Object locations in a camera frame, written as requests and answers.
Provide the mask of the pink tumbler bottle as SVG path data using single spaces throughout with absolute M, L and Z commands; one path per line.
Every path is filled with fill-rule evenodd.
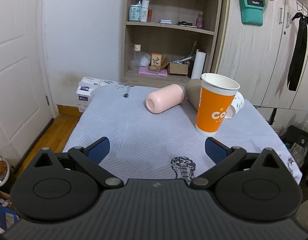
M 168 109 L 180 105 L 186 97 L 184 87 L 178 84 L 154 90 L 145 100 L 146 108 L 154 114 L 160 114 Z

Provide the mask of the pink flat box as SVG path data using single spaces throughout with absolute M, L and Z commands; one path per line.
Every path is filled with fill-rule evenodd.
M 168 76 L 166 69 L 163 69 L 161 71 L 156 71 L 156 70 L 149 70 L 149 67 L 140 67 L 138 70 L 138 74 L 151 75 L 151 76 L 162 76 L 162 77 Z

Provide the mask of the light wood wardrobe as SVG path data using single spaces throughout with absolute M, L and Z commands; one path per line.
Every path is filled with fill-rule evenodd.
M 261 26 L 244 24 L 240 0 L 228 0 L 221 51 L 215 70 L 236 80 L 243 96 L 274 130 L 301 126 L 308 117 L 308 32 L 298 87 L 290 90 L 288 72 L 299 20 L 308 17 L 308 0 L 264 0 Z

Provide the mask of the white paper towel roll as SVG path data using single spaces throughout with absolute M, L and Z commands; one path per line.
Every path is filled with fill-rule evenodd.
M 194 58 L 191 79 L 200 79 L 205 64 L 206 53 L 197 50 Z

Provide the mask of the white tape roll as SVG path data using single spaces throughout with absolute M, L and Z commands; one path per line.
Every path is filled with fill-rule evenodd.
M 140 66 L 141 67 L 148 67 L 151 64 L 151 55 L 144 54 L 140 59 Z

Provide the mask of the orange white paper cup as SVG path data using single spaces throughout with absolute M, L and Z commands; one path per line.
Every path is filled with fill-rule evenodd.
M 209 137 L 221 126 L 240 85 L 229 77 L 215 73 L 204 73 L 201 80 L 196 129 Z

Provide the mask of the clear bottle cream cap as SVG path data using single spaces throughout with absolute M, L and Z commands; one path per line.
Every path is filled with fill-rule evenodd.
M 133 47 L 133 68 L 137 69 L 140 66 L 140 58 L 142 57 L 142 46 L 141 44 L 135 44 Z

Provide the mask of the white spray bottle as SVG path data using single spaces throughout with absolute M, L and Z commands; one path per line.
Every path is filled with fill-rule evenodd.
M 148 11 L 149 11 L 149 0 L 136 0 L 137 5 L 141 5 L 140 11 L 140 22 L 147 22 Z

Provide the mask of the brown tumbler bottle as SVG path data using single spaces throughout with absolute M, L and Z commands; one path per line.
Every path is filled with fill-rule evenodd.
M 201 86 L 201 79 L 191 79 L 185 85 L 186 97 L 196 110 L 198 110 Z

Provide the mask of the small red bottle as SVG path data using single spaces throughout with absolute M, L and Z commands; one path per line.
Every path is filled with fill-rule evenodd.
M 148 14 L 147 14 L 147 22 L 151 22 L 152 21 L 152 9 L 148 10 Z

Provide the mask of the floral white paper cup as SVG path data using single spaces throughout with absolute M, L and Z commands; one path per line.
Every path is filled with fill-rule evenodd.
M 243 106 L 244 106 L 244 97 L 239 91 L 237 91 L 231 105 L 226 111 L 225 118 L 226 119 L 233 118 L 239 112 L 239 110 L 243 108 Z

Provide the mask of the white tissue pack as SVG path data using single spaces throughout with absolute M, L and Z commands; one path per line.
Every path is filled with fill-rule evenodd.
M 112 85 L 112 84 L 117 85 L 118 82 L 111 80 L 97 79 L 93 77 L 83 77 L 79 81 L 78 88 L 76 90 L 79 112 L 83 113 L 87 109 L 88 105 L 93 100 L 94 90 L 96 90 L 98 87 Z

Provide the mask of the orange floral small box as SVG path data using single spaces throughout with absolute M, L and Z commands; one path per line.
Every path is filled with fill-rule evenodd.
M 151 54 L 151 64 L 150 66 L 161 66 L 162 54 L 160 53 L 152 53 Z

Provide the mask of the teal hanging pouch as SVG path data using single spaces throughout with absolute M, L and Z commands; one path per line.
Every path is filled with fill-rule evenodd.
M 241 21 L 246 25 L 263 25 L 263 11 L 266 9 L 265 0 L 239 0 Z

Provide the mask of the black hanging ribbon tie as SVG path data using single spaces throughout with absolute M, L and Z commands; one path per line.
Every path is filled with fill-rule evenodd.
M 287 77 L 287 87 L 290 91 L 297 90 L 307 49 L 308 16 L 297 12 L 292 20 L 297 18 L 299 19 L 298 33 Z

